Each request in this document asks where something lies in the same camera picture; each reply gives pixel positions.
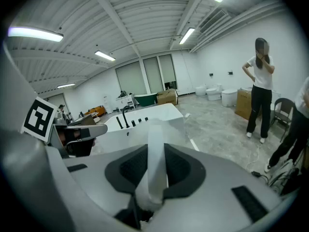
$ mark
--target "person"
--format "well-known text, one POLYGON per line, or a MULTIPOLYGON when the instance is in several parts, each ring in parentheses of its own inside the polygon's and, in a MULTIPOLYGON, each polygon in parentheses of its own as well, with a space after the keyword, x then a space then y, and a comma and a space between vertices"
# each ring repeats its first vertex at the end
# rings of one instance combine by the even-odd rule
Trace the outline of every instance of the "person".
POLYGON ((289 134, 285 137, 282 144, 268 159, 264 171, 268 173, 284 156, 295 143, 288 160, 292 159, 295 164, 300 152, 305 148, 309 136, 309 77, 306 78, 303 86, 298 92, 294 107, 293 117, 289 134))
POLYGON ((63 116, 64 120, 66 121, 66 123, 67 123, 67 124, 70 124, 70 120, 69 120, 69 116, 68 116, 68 115, 70 115, 71 113, 68 113, 68 114, 65 113, 64 110, 63 110, 63 108, 64 108, 64 105, 61 104, 61 105, 59 106, 60 112, 62 112, 62 116, 63 116))
POLYGON ((270 123, 270 104, 272 98, 272 74, 275 67, 271 56, 268 55, 269 44, 263 38, 257 38, 255 40, 255 53, 256 55, 248 60, 242 66, 245 73, 254 82, 251 92, 251 114, 249 117, 247 127, 247 137, 251 138, 255 129, 255 121, 259 114, 260 107, 262 107, 262 126, 261 126, 261 139, 263 144, 268 136, 268 129, 270 123), (253 76, 248 68, 252 66, 254 69, 253 76))

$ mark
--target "toilet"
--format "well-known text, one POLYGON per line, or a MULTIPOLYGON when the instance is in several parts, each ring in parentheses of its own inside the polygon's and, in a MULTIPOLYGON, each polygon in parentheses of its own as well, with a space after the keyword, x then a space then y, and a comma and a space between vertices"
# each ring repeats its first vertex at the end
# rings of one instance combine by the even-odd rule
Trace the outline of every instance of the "toilet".
POLYGON ((216 101, 216 100, 221 99, 222 85, 221 84, 215 84, 214 86, 215 87, 208 88, 206 90, 209 101, 216 101))
POLYGON ((222 91, 222 106, 236 106, 237 89, 227 89, 222 91))
POLYGON ((197 96, 206 95, 206 86, 199 86, 195 88, 195 94, 197 96))

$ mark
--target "freestanding bathtub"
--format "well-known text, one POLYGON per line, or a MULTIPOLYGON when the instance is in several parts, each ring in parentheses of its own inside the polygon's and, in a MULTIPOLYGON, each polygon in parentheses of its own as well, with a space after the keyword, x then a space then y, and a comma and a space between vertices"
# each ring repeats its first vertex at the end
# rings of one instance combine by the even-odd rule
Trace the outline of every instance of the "freestanding bathtub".
POLYGON ((168 103, 127 112, 125 116, 129 128, 126 128, 122 114, 113 116, 105 122, 108 127, 107 133, 97 137, 103 152, 113 152, 131 146, 147 144, 148 131, 152 125, 161 126, 165 143, 184 144, 184 118, 173 104, 168 103), (120 128, 116 117, 119 118, 123 129, 120 128), (135 121, 135 127, 132 126, 132 120, 135 121))
POLYGON ((146 94, 146 95, 135 95, 134 98, 137 100, 137 102, 141 106, 150 106, 155 103, 158 103, 157 101, 157 95, 158 93, 152 93, 152 94, 146 94))

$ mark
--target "gray floor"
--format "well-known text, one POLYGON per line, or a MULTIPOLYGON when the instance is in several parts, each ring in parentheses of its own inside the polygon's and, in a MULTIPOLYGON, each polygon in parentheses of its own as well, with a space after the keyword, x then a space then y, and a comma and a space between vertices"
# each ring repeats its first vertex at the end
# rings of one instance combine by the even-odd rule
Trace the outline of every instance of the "gray floor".
MULTIPOLYGON (((264 164, 280 145, 283 128, 276 123, 269 130, 268 138, 260 144, 260 119, 251 139, 246 136, 248 121, 234 113, 235 107, 223 107, 221 101, 208 101, 207 96, 195 94, 179 97, 177 109, 185 118, 186 146, 193 148, 193 140, 199 151, 229 159, 248 171, 264 172, 264 164)), ((114 112, 101 117, 98 124, 120 114, 114 112)), ((92 154, 100 150, 93 148, 92 154)))

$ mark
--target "woman's hand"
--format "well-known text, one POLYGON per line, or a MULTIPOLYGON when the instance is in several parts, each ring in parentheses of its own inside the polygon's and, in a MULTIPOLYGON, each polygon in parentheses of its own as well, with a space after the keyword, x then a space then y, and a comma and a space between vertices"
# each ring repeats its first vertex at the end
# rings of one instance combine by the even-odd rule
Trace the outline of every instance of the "woman's hand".
POLYGON ((263 54, 260 54, 258 51, 255 51, 256 52, 256 55, 259 59, 262 59, 264 56, 263 54))

